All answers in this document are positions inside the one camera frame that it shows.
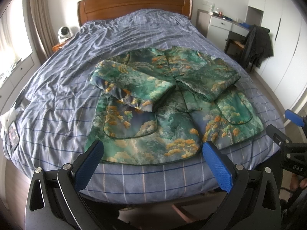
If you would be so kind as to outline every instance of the floor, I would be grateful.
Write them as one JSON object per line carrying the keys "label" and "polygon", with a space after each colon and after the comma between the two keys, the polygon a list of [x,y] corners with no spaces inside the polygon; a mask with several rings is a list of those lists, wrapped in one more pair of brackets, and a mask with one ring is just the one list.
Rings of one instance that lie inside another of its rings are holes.
{"label": "floor", "polygon": [[[253,73],[251,73],[251,78],[253,79],[256,86],[262,91],[262,93],[266,95],[266,97],[272,102],[273,105],[275,105],[272,97],[253,75]],[[293,142],[303,142],[298,128],[293,124],[289,124],[286,127],[286,135],[288,135]],[[289,188],[290,180],[291,173],[284,171],[282,186]],[[22,174],[11,161],[7,162],[5,186],[7,203],[10,208],[10,213],[15,218],[18,225],[22,229],[25,229],[24,215],[27,194],[30,186],[30,179]],[[290,194],[286,191],[280,192],[280,198],[287,200],[289,195]],[[205,195],[196,195],[189,198],[180,199],[179,201],[191,199],[197,199],[201,201],[200,204],[186,206],[185,209],[196,216],[198,219],[205,219],[209,214],[215,211],[215,209],[223,200],[224,196],[224,192],[213,194],[206,193]],[[121,211],[119,218],[125,222],[131,222],[132,225],[142,230],[164,230],[173,228],[185,223],[171,208],[171,204],[173,203],[173,201],[156,203],[143,205],[128,211]]]}

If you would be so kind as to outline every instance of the silver screw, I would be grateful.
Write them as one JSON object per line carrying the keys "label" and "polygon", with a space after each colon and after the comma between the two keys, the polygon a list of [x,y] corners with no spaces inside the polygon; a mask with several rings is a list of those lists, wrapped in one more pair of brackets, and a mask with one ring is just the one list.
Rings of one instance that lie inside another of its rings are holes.
{"label": "silver screw", "polygon": [[36,168],[35,173],[41,172],[41,167]]}
{"label": "silver screw", "polygon": [[71,168],[71,164],[70,163],[67,163],[67,164],[64,164],[63,165],[63,170],[69,170]]}
{"label": "silver screw", "polygon": [[235,168],[236,168],[237,170],[242,170],[244,167],[243,167],[242,164],[236,164],[236,165],[235,165]]}
{"label": "silver screw", "polygon": [[265,170],[266,173],[271,173],[272,172],[272,170],[269,167],[265,167],[264,170]]}

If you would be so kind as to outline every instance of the headboard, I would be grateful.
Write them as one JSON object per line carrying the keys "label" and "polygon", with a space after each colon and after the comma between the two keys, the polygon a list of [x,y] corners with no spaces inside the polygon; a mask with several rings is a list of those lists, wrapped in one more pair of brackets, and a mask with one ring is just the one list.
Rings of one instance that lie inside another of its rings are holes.
{"label": "headboard", "polygon": [[82,0],[78,2],[79,25],[118,18],[142,8],[163,9],[191,19],[192,0]]}

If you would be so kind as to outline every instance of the black clothing on chair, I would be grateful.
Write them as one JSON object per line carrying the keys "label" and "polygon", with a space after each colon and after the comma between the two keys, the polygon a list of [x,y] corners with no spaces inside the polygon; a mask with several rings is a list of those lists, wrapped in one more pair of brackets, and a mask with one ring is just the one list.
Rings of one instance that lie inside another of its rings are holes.
{"label": "black clothing on chair", "polygon": [[269,29],[256,25],[250,28],[245,40],[242,42],[245,47],[239,59],[239,64],[243,68],[247,67],[250,62],[252,63],[252,67],[253,65],[260,67],[264,59],[273,56],[273,47],[269,32]]}

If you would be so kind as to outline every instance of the blue gripper pad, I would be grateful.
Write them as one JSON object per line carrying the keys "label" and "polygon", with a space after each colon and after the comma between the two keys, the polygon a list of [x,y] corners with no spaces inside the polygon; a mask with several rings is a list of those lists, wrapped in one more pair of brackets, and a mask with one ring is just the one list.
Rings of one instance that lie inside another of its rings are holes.
{"label": "blue gripper pad", "polygon": [[227,156],[221,154],[211,141],[203,144],[203,156],[221,189],[229,193],[235,176],[235,172],[231,172],[234,164]]}
{"label": "blue gripper pad", "polygon": [[285,117],[297,126],[303,127],[305,125],[303,118],[289,109],[285,111]]}
{"label": "blue gripper pad", "polygon": [[79,169],[76,171],[74,188],[77,192],[82,189],[85,189],[88,185],[88,182],[90,181],[93,173],[95,172],[95,169],[97,168],[103,156],[103,152],[103,143],[101,141],[98,141],[89,153],[88,157],[84,160]]}

